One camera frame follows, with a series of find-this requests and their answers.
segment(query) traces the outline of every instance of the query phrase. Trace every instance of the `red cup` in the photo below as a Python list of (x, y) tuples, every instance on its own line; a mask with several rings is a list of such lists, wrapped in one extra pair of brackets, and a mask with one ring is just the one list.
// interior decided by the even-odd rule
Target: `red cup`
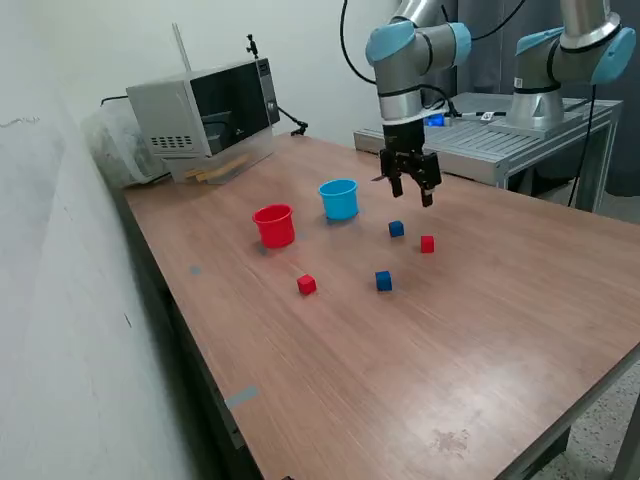
[(253, 214), (262, 244), (267, 248), (286, 247), (296, 238), (293, 209), (289, 205), (269, 205)]

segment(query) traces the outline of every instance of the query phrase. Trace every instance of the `white wall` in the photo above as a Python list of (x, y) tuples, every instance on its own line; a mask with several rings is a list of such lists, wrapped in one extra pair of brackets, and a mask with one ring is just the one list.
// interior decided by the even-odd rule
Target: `white wall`
[[(172, 22), (178, 22), (194, 70), (251, 57), (247, 33), (269, 57), (279, 103), (307, 121), (309, 135), (353, 146), (352, 132), (378, 122), (375, 87), (342, 58), (342, 0), (26, 0), (61, 72), (77, 120), (101, 98), (127, 86), (182, 71)], [(386, 23), (396, 0), (351, 0), (346, 41), (364, 59), (371, 30)], [(278, 131), (291, 130), (283, 121)]]
[(0, 0), (0, 478), (215, 478), (21, 3)]

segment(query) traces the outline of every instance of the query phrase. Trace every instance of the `red cube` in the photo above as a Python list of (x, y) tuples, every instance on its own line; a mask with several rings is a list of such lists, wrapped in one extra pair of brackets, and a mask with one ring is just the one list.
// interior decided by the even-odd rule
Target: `red cube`
[(420, 239), (420, 251), (422, 253), (433, 253), (436, 251), (436, 239), (431, 235), (425, 235)]
[(304, 275), (298, 279), (298, 290), (303, 295), (309, 295), (316, 291), (316, 280), (311, 275)]

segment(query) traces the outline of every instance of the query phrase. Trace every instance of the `blue cube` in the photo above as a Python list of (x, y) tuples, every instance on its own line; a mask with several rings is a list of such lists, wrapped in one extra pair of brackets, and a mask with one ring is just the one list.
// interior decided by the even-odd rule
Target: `blue cube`
[(404, 225), (400, 220), (389, 224), (389, 233), (392, 237), (402, 237), (404, 235)]
[(391, 274), (389, 272), (376, 272), (376, 286), (379, 292), (390, 292), (393, 290), (391, 286)]

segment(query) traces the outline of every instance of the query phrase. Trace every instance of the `wooden table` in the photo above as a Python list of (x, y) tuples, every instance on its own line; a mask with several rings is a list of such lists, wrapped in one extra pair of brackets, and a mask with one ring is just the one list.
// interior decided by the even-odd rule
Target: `wooden table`
[[(266, 479), (522, 476), (638, 358), (640, 228), (454, 177), (424, 209), (410, 179), (399, 199), (371, 182), (378, 168), (278, 137), (223, 187), (127, 198)], [(361, 213), (329, 225), (317, 188), (340, 177)], [(267, 252), (251, 214), (270, 203), (293, 206), (297, 240)]]

